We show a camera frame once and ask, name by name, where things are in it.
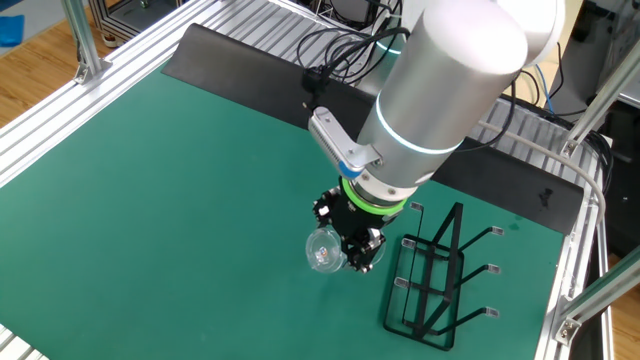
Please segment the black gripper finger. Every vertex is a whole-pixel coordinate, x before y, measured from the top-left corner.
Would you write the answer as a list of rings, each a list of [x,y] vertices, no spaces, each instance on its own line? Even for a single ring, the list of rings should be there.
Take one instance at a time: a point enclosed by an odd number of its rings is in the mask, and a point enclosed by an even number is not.
[[[367,228],[345,239],[345,254],[348,265],[366,274],[384,253],[386,238],[380,229]]]
[[[312,212],[314,216],[317,219],[328,218],[339,197],[339,188],[331,188],[323,192],[320,198],[313,203]]]

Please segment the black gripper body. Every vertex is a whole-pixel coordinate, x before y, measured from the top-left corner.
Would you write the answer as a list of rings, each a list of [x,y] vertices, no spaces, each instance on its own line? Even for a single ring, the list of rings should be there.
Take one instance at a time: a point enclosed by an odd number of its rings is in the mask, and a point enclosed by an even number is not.
[[[356,238],[369,228],[382,229],[388,224],[383,215],[359,208],[344,194],[329,194],[327,204],[331,225],[345,238]]]

